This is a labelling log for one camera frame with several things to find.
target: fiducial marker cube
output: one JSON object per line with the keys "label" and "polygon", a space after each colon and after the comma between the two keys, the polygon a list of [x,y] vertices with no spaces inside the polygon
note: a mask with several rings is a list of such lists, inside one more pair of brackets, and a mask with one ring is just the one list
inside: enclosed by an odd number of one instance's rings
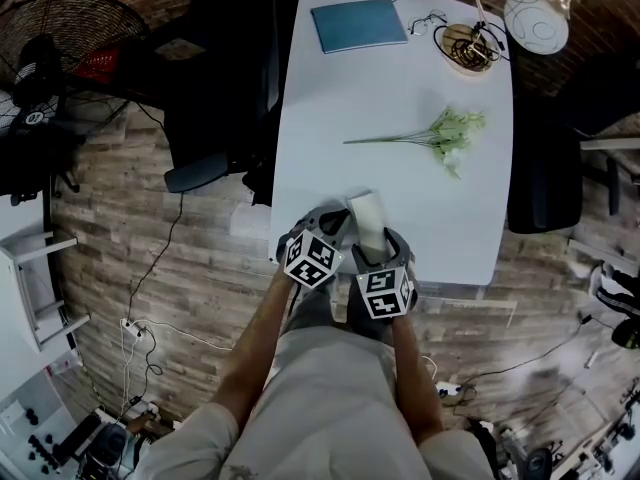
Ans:
{"label": "fiducial marker cube", "polygon": [[287,241],[284,272],[307,288],[329,279],[344,260],[344,254],[305,229]]}
{"label": "fiducial marker cube", "polygon": [[371,318],[388,318],[407,313],[413,282],[405,267],[358,274],[358,286]]}

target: wire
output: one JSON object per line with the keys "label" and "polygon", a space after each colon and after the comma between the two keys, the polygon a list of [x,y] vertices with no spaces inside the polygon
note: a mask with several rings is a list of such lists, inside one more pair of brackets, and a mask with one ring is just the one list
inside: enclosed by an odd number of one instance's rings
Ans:
{"label": "wire", "polygon": [[[576,331],[566,340],[558,343],[557,345],[555,345],[554,347],[550,348],[549,350],[547,350],[544,354],[540,354],[539,356],[536,356],[532,359],[528,359],[527,361],[523,361],[522,363],[516,364],[514,366],[510,366],[509,368],[505,368],[504,370],[496,370],[493,372],[485,372],[485,373],[479,373],[478,375],[474,375],[472,377],[469,377],[465,382],[463,382],[461,384],[461,390],[463,391],[463,395],[462,398],[460,399],[460,401],[453,407],[453,414],[454,416],[459,416],[459,414],[456,414],[456,410],[458,409],[458,407],[460,406],[466,406],[469,403],[471,403],[473,400],[475,400],[478,397],[478,390],[473,387],[473,386],[469,386],[469,383],[473,380],[479,379],[480,377],[486,377],[488,375],[499,375],[501,373],[506,373],[506,372],[510,372],[513,371],[517,368],[520,368],[521,366],[525,366],[527,364],[531,364],[535,361],[539,361],[540,359],[543,359],[545,357],[547,357],[549,354],[555,352],[556,350],[558,350],[560,347],[563,347],[564,345],[566,345],[567,343],[569,343],[571,340],[575,339],[578,334],[580,333],[580,330],[582,329],[582,327],[588,323],[590,320],[592,319],[591,316],[587,316],[586,318],[583,318],[582,321],[580,322],[580,325],[578,326],[578,328],[576,329]],[[536,414],[530,421],[528,421],[520,430],[523,430],[524,428],[526,428],[527,426],[529,426],[533,421],[535,421],[535,419],[537,419],[544,411],[546,411],[549,407],[551,407],[551,405],[553,405],[556,400],[558,398],[560,398],[560,396],[562,395],[562,393],[564,393],[566,391],[566,389],[571,385],[571,383],[573,382],[573,380],[569,383],[568,386],[566,386],[561,392],[560,394],[554,398],[554,400],[548,404],[547,406],[545,406],[538,414]],[[473,390],[473,392],[475,393],[475,396],[473,398],[466,398],[467,396],[467,392],[469,390]]]}
{"label": "wire", "polygon": [[118,461],[118,468],[116,469],[116,478],[118,478],[118,474],[120,473],[120,466],[122,465],[122,456],[124,455],[125,450],[127,449],[127,443],[124,443],[122,447],[122,451],[120,452],[120,460]]}
{"label": "wire", "polygon": [[176,217],[176,219],[173,221],[173,224],[171,224],[171,228],[169,229],[169,238],[167,239],[167,245],[164,246],[164,248],[162,249],[162,251],[160,251],[160,254],[158,254],[156,256],[156,259],[153,260],[153,263],[151,264],[151,266],[149,267],[149,270],[147,270],[146,274],[143,275],[140,278],[140,281],[138,281],[138,285],[136,286],[136,289],[133,290],[133,292],[131,292],[131,296],[129,297],[129,307],[127,309],[127,320],[129,320],[129,317],[131,316],[131,305],[133,304],[133,297],[135,297],[136,293],[138,293],[138,290],[140,289],[140,285],[142,284],[142,282],[147,278],[147,276],[149,274],[151,274],[151,271],[153,270],[153,267],[156,266],[156,264],[158,263],[158,261],[160,261],[160,258],[162,258],[162,255],[165,253],[165,251],[169,248],[169,246],[171,245],[171,237],[173,236],[173,228],[176,227],[176,224],[178,223],[178,221],[180,220],[180,217],[182,217],[182,208],[183,208],[183,204],[184,204],[184,192],[180,193],[180,211],[178,212],[178,216]]}
{"label": "wire", "polygon": [[435,370],[433,370],[433,375],[431,376],[431,379],[435,379],[436,378],[436,373],[438,373],[438,365],[436,364],[436,362],[431,359],[429,356],[422,356],[424,359],[427,359],[428,361],[431,361],[431,364],[434,366]]}
{"label": "wire", "polygon": [[120,417],[118,418],[118,420],[122,418],[122,416],[124,416],[124,413],[125,413],[124,406],[126,405],[127,399],[129,398],[129,382],[130,382],[129,364],[133,360],[133,354],[135,352],[136,343],[138,343],[138,340],[134,341],[133,345],[131,345],[131,356],[129,357],[127,362],[124,364],[124,368],[122,369],[122,381],[123,381],[122,407],[120,408],[122,412],[120,413]]}
{"label": "wire", "polygon": [[549,354],[551,354],[552,352],[555,352],[556,350],[558,350],[560,347],[563,347],[564,345],[566,345],[567,343],[569,343],[571,340],[575,339],[578,334],[580,333],[580,330],[582,329],[582,326],[584,325],[584,323],[580,323],[580,325],[578,326],[578,329],[576,330],[576,332],[574,332],[569,338],[567,338],[566,340],[558,343],[556,346],[550,348],[549,350],[547,350],[544,354],[540,354],[539,356],[536,356],[532,359],[529,359],[527,361],[524,361],[522,363],[516,364],[514,366],[510,366],[509,368],[505,368],[504,370],[496,370],[494,372],[485,372],[485,373],[479,373],[478,375],[474,375],[472,377],[469,377],[465,382],[462,383],[462,387],[464,388],[465,386],[467,386],[471,381],[475,380],[475,379],[479,379],[480,377],[486,377],[488,375],[498,375],[500,373],[506,373],[506,372],[510,372],[512,370],[515,370],[516,368],[520,368],[521,366],[525,366],[527,364],[533,363],[535,361],[539,361],[540,359],[544,359],[545,357],[547,357]]}
{"label": "wire", "polygon": [[159,119],[156,119],[155,117],[153,117],[151,114],[149,114],[149,112],[147,111],[147,109],[145,109],[142,105],[140,105],[140,103],[138,103],[136,101],[136,105],[138,105],[140,107],[140,110],[142,110],[145,114],[147,114],[147,117],[149,119],[151,119],[152,121],[155,121],[156,123],[158,123],[160,125],[160,128],[162,128],[162,131],[164,132],[164,134],[166,135],[167,132],[164,129],[164,125],[162,124],[162,122]]}
{"label": "wire", "polygon": [[153,332],[151,331],[151,329],[149,329],[148,327],[145,327],[145,329],[147,330],[147,332],[149,333],[149,335],[153,339],[153,347],[151,348],[151,350],[149,350],[149,352],[147,352],[147,355],[145,356],[145,361],[147,362],[147,367],[144,370],[144,389],[142,390],[142,394],[139,397],[135,397],[135,398],[139,398],[140,400],[142,400],[142,398],[144,398],[144,395],[147,394],[147,387],[149,385],[149,372],[153,373],[154,375],[156,375],[158,377],[160,377],[161,375],[164,375],[164,370],[162,369],[162,367],[160,365],[152,364],[152,363],[149,362],[149,356],[156,349],[156,347],[158,346],[158,343],[156,342],[156,337],[153,334]]}
{"label": "wire", "polygon": [[526,422],[522,427],[520,427],[520,429],[519,429],[519,430],[516,430],[516,431],[514,432],[514,434],[518,434],[518,433],[522,432],[525,428],[527,428],[527,427],[528,427],[529,425],[531,425],[534,421],[536,421],[540,416],[542,416],[542,415],[547,411],[547,409],[549,409],[549,408],[553,407],[553,406],[555,405],[555,403],[560,399],[560,397],[564,394],[564,392],[565,392],[567,389],[569,389],[569,388],[571,387],[571,385],[573,384],[573,381],[576,379],[576,377],[574,377],[573,379],[571,379],[571,380],[569,381],[569,383],[568,383],[564,388],[562,388],[562,391],[560,391],[560,393],[558,393],[558,394],[553,398],[553,400],[551,400],[551,402],[549,402],[549,403],[548,403],[547,405],[545,405],[542,409],[540,409],[540,410],[536,413],[536,415],[535,415],[533,418],[531,418],[529,421],[527,421],[527,422]]}
{"label": "wire", "polygon": [[612,331],[614,330],[613,327],[611,327],[610,325],[605,324],[604,322],[601,322],[600,320],[598,320],[596,317],[592,316],[591,317],[592,320],[595,320],[596,322],[598,322],[600,325],[604,326],[604,327],[608,327],[609,329],[611,329]]}
{"label": "wire", "polygon": [[173,326],[171,324],[168,324],[166,322],[156,322],[156,321],[151,320],[149,318],[140,318],[139,320],[136,320],[135,322],[133,322],[132,325],[135,325],[138,322],[147,322],[147,323],[150,323],[150,324],[153,324],[153,325],[161,325],[161,326],[164,326],[164,327],[169,327],[170,329],[173,329],[174,331],[176,331],[179,334],[183,334],[184,336],[189,336],[190,338],[192,338],[192,339],[194,339],[196,341],[199,341],[200,343],[204,343],[205,345],[209,345],[210,347],[213,347],[213,348],[215,348],[217,350],[227,350],[227,351],[231,350],[229,347],[221,347],[220,345],[215,345],[213,343],[208,342],[207,340],[199,338],[198,336],[194,336],[193,334],[189,334],[188,332],[185,332],[185,331],[183,331],[181,329],[178,329],[177,327],[175,327],[175,326]]}
{"label": "wire", "polygon": [[302,285],[300,283],[296,283],[298,285],[298,287],[296,288],[296,293],[293,294],[293,299],[291,299],[291,304],[289,305],[289,315],[291,316],[291,313],[293,313],[293,306],[295,306],[296,304],[296,299],[298,298],[298,295],[300,295],[300,290],[302,289]]}
{"label": "wire", "polygon": [[[475,393],[473,398],[467,398],[467,393],[469,391],[473,391]],[[467,388],[464,393],[462,393],[462,398],[460,399],[460,401],[453,407],[453,415],[454,416],[460,416],[460,414],[456,413],[456,409],[460,406],[464,407],[466,405],[469,405],[471,402],[473,402],[476,398],[478,397],[478,390],[474,387],[469,387]]]}
{"label": "wire", "polygon": [[[409,21],[409,26],[407,27],[407,31],[412,36],[423,36],[427,33],[427,21],[433,25],[433,18],[438,18],[442,23],[444,23],[445,25],[447,24],[447,15],[439,9],[433,9],[425,18],[411,18],[411,20]],[[418,33],[416,31],[416,25],[418,25],[418,23],[421,23],[424,26],[424,32]]]}

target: blue notebook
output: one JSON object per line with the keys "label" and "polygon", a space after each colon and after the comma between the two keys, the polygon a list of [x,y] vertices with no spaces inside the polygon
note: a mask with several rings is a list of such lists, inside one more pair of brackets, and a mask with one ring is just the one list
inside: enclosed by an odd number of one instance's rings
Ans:
{"label": "blue notebook", "polygon": [[407,42],[392,0],[365,0],[311,9],[324,53]]}

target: cable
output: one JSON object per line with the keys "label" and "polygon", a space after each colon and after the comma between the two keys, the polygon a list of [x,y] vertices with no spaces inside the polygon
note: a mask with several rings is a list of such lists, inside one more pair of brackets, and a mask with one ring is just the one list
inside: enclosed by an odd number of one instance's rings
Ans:
{"label": "cable", "polygon": [[431,364],[434,366],[435,370],[433,370],[433,375],[431,376],[431,380],[436,378],[436,373],[438,373],[438,365],[436,364],[436,362],[431,359],[429,356],[422,356],[424,359],[427,359],[429,361],[431,361]]}
{"label": "cable", "polygon": [[116,478],[118,478],[118,474],[120,473],[120,466],[122,465],[122,456],[124,455],[125,450],[127,449],[127,443],[124,443],[122,447],[122,451],[120,452],[120,460],[118,461],[118,468],[116,469]]}
{"label": "cable", "polygon": [[[595,320],[598,323],[601,323],[599,320],[597,320],[596,318],[593,318],[591,315],[587,315],[586,317],[584,317],[581,321],[580,321],[580,325],[578,326],[578,328],[576,329],[576,331],[566,340],[558,343],[557,345],[555,345],[554,347],[551,347],[549,350],[547,350],[544,354],[540,354],[539,356],[536,356],[532,359],[529,359],[527,361],[523,361],[522,363],[516,364],[514,366],[510,366],[509,368],[505,368],[504,370],[496,370],[493,372],[485,372],[485,373],[479,373],[478,375],[474,375],[472,377],[469,377],[465,382],[463,382],[461,384],[461,389],[465,389],[468,384],[475,380],[475,379],[479,379],[480,377],[486,377],[488,375],[498,375],[501,373],[506,373],[506,372],[510,372],[513,371],[517,368],[520,368],[521,366],[525,366],[527,364],[533,363],[535,361],[539,361],[540,359],[543,359],[545,357],[547,357],[549,354],[551,354],[552,352],[555,352],[556,350],[558,350],[560,347],[563,347],[564,345],[566,345],[567,343],[569,343],[571,340],[575,339],[578,334],[580,333],[580,331],[582,330],[582,327],[589,323],[591,320]],[[542,408],[542,410],[540,410],[533,418],[531,418],[531,420],[529,420],[520,430],[518,430],[518,432],[522,431],[523,429],[525,429],[526,427],[528,427],[529,425],[531,425],[531,423],[533,423],[542,413],[544,413],[549,407],[551,407],[559,398],[560,396],[562,396],[562,394],[573,384],[573,381],[577,378],[574,377],[573,379],[571,379],[571,381],[569,382],[569,384],[567,386],[564,387],[564,389],[546,406],[544,406]],[[468,387],[468,389],[472,389],[476,396],[474,396],[471,399],[466,399],[466,389],[464,391],[464,394],[462,395],[462,399],[454,406],[453,408],[453,414],[457,416],[456,414],[456,409],[461,406],[461,405],[467,405],[468,403],[470,403],[471,401],[475,400],[478,396],[478,391],[476,390],[476,388],[474,387]]]}
{"label": "cable", "polygon": [[562,388],[562,391],[560,391],[560,393],[558,393],[553,400],[551,400],[551,402],[549,402],[547,405],[545,405],[542,409],[540,409],[536,415],[531,418],[529,421],[527,421],[522,427],[520,427],[519,430],[516,430],[514,432],[514,434],[518,434],[520,432],[522,432],[525,428],[527,428],[529,425],[531,425],[534,421],[536,421],[540,416],[542,416],[542,414],[544,414],[544,412],[546,412],[547,409],[549,409],[550,407],[553,407],[555,405],[555,403],[560,399],[560,397],[564,394],[564,392],[569,389],[571,387],[571,385],[573,384],[573,381],[576,379],[576,377],[574,377],[573,379],[571,379],[569,381],[569,383]]}
{"label": "cable", "polygon": [[592,316],[591,317],[592,320],[598,322],[600,325],[604,326],[604,327],[608,327],[609,329],[611,329],[612,331],[614,330],[613,327],[611,327],[610,325],[605,324],[604,322],[601,322],[600,320],[598,320],[596,317]]}
{"label": "cable", "polygon": [[136,105],[138,105],[140,107],[140,110],[142,110],[145,114],[147,114],[147,117],[149,119],[151,119],[152,121],[155,121],[156,123],[158,123],[160,125],[160,128],[162,128],[162,131],[164,132],[164,134],[166,135],[167,132],[164,129],[164,125],[162,124],[162,122],[159,119],[156,119],[155,117],[153,117],[151,114],[149,114],[149,112],[147,111],[146,108],[144,108],[142,105],[140,105],[140,103],[138,103],[136,101]]}
{"label": "cable", "polygon": [[295,306],[296,304],[296,299],[298,298],[298,295],[300,295],[300,290],[302,289],[302,285],[300,283],[296,283],[298,286],[296,288],[296,293],[293,294],[293,299],[291,299],[291,304],[289,305],[289,315],[291,316],[291,313],[293,312],[293,306]]}
{"label": "cable", "polygon": [[153,373],[154,375],[156,375],[158,377],[160,377],[161,375],[164,375],[164,370],[162,369],[162,367],[160,365],[152,364],[152,363],[149,362],[149,356],[156,349],[156,347],[158,346],[158,343],[156,342],[156,337],[153,334],[153,332],[151,331],[151,329],[149,329],[148,327],[145,327],[145,329],[147,330],[147,332],[149,333],[149,335],[153,339],[153,347],[151,348],[151,350],[149,350],[149,352],[147,352],[147,355],[145,356],[145,361],[147,362],[147,367],[144,370],[144,389],[142,391],[142,394],[139,397],[134,397],[132,399],[132,401],[133,401],[133,400],[135,400],[137,398],[138,401],[136,401],[136,403],[138,403],[140,400],[142,400],[142,398],[144,398],[144,395],[147,394],[147,386],[149,385],[149,372]]}
{"label": "cable", "polygon": [[138,343],[138,340],[134,341],[133,345],[131,345],[131,356],[129,357],[127,362],[124,364],[124,368],[122,369],[122,380],[123,380],[122,407],[120,408],[121,409],[121,413],[120,413],[120,416],[118,417],[118,420],[120,420],[120,418],[122,418],[122,416],[124,416],[124,413],[125,413],[124,406],[126,405],[127,399],[129,398],[129,382],[130,382],[129,364],[133,360],[133,354],[135,352],[136,343]]}
{"label": "cable", "polygon": [[[467,391],[473,390],[473,392],[475,393],[475,396],[473,398],[467,398]],[[478,397],[478,390],[474,387],[470,387],[467,388],[467,390],[464,391],[464,393],[462,394],[462,398],[460,399],[460,401],[453,407],[453,415],[454,416],[460,416],[460,414],[456,414],[456,409],[460,406],[464,407],[466,405],[468,405],[469,403],[473,402],[476,398]]]}
{"label": "cable", "polygon": [[180,211],[178,212],[178,216],[176,217],[176,220],[173,221],[173,224],[171,224],[171,228],[169,229],[169,238],[167,239],[167,245],[164,246],[162,251],[160,251],[160,254],[158,254],[158,256],[156,256],[156,259],[153,260],[153,263],[149,267],[149,270],[147,270],[147,273],[140,278],[140,281],[138,281],[138,285],[136,286],[136,289],[133,290],[133,292],[131,292],[131,296],[129,297],[129,307],[127,309],[127,320],[129,320],[129,317],[131,316],[131,305],[133,304],[133,297],[135,297],[136,293],[138,293],[138,290],[140,289],[140,285],[147,278],[147,276],[149,274],[151,274],[151,271],[153,270],[153,267],[156,266],[158,261],[160,261],[160,258],[162,258],[162,255],[165,253],[165,251],[171,245],[171,237],[173,236],[173,228],[176,227],[176,224],[180,220],[180,217],[182,217],[183,204],[184,204],[184,192],[181,192],[180,193]]}
{"label": "cable", "polygon": [[590,317],[586,317],[585,319],[583,319],[582,322],[580,322],[580,325],[578,326],[578,329],[576,330],[576,332],[574,332],[569,338],[567,338],[566,340],[558,343],[555,347],[550,348],[544,354],[540,354],[539,356],[536,356],[536,357],[534,357],[532,359],[529,359],[527,361],[524,361],[522,363],[516,364],[515,366],[510,366],[509,368],[505,368],[504,370],[496,370],[494,372],[479,373],[478,375],[474,375],[472,377],[469,377],[465,382],[462,383],[462,387],[464,388],[472,380],[479,379],[480,377],[486,377],[488,375],[498,375],[500,373],[510,372],[512,370],[515,370],[516,368],[520,368],[521,366],[525,366],[527,364],[533,363],[535,361],[539,361],[540,359],[543,359],[543,358],[547,357],[552,352],[555,352],[560,347],[563,347],[564,345],[569,343],[571,340],[575,339],[578,336],[578,334],[580,333],[580,330],[582,329],[582,326],[589,321],[589,320],[587,320],[587,318],[590,319]]}
{"label": "cable", "polygon": [[133,322],[132,325],[137,324],[138,322],[147,322],[153,325],[162,325],[165,327],[169,327],[171,329],[173,329],[174,331],[176,331],[179,334],[183,334],[185,336],[189,336],[190,338],[193,338],[196,341],[199,341],[200,343],[204,343],[205,345],[209,345],[210,347],[213,347],[217,350],[231,350],[229,347],[221,347],[220,345],[215,345],[213,343],[208,342],[207,340],[203,340],[202,338],[198,338],[198,336],[194,336],[193,334],[189,334],[188,332],[182,331],[180,329],[178,329],[177,327],[174,327],[171,324],[167,324],[165,322],[155,322],[154,320],[150,320],[149,318],[140,318],[139,320],[136,320],[135,322]]}

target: white shirt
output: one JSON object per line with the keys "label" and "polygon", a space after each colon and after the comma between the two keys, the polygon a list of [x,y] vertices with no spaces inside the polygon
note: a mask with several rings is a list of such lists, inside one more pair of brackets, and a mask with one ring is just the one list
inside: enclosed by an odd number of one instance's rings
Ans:
{"label": "white shirt", "polygon": [[206,404],[150,448],[135,479],[493,479],[468,432],[416,446],[394,393],[386,345],[332,327],[290,331],[239,438],[229,411]]}

